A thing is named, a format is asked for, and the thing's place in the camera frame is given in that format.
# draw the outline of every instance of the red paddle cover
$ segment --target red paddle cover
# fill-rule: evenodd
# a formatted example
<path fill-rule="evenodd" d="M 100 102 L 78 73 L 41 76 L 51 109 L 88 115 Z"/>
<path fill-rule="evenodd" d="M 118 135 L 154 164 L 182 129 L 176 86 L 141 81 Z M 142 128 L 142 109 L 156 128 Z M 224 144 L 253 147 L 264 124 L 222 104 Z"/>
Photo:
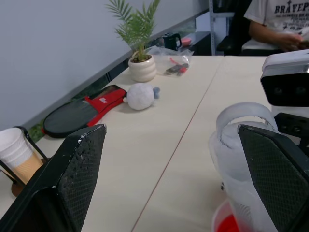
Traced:
<path fill-rule="evenodd" d="M 87 126 L 91 127 L 95 125 L 99 120 L 111 109 L 123 103 L 123 99 L 126 96 L 124 89 L 117 89 L 102 96 L 98 96 L 94 99 L 90 99 L 88 96 L 85 100 L 98 112 L 98 114 L 87 123 Z"/>

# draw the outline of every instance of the palm plant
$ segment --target palm plant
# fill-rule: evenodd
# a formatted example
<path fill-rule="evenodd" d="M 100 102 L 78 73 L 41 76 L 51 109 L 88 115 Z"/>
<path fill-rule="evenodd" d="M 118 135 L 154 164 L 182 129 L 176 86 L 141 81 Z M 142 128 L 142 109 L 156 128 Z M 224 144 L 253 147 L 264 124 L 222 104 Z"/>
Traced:
<path fill-rule="evenodd" d="M 125 0 L 109 0 L 110 4 L 106 7 L 114 13 L 121 24 L 115 29 L 116 33 L 134 51 L 133 62 L 144 62 L 150 58 L 145 54 L 145 45 L 149 42 L 150 36 L 155 28 L 155 12 L 160 0 L 154 0 L 148 6 L 143 3 L 142 11 L 132 10 L 132 6 Z"/>

